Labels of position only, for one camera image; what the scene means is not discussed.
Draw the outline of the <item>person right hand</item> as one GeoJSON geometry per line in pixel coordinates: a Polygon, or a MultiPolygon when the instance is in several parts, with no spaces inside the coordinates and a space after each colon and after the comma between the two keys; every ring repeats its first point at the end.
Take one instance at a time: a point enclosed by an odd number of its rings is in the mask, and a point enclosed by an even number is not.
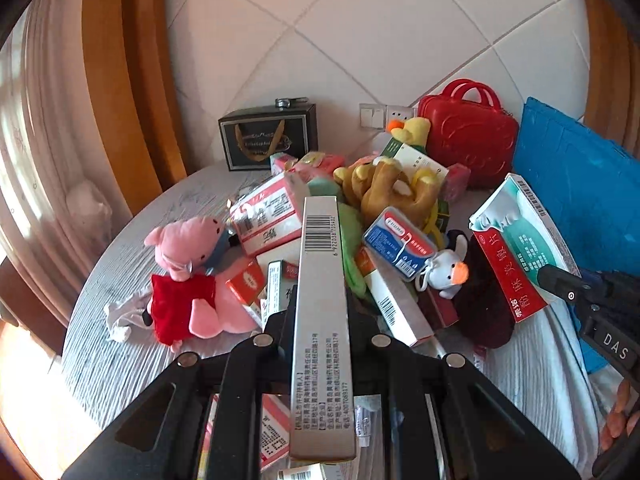
{"type": "Polygon", "coordinates": [[[629,436],[639,421],[639,412],[626,413],[626,407],[631,399],[631,384],[624,379],[617,388],[616,401],[605,419],[600,432],[600,449],[602,452],[612,448],[621,436],[629,436]]]}

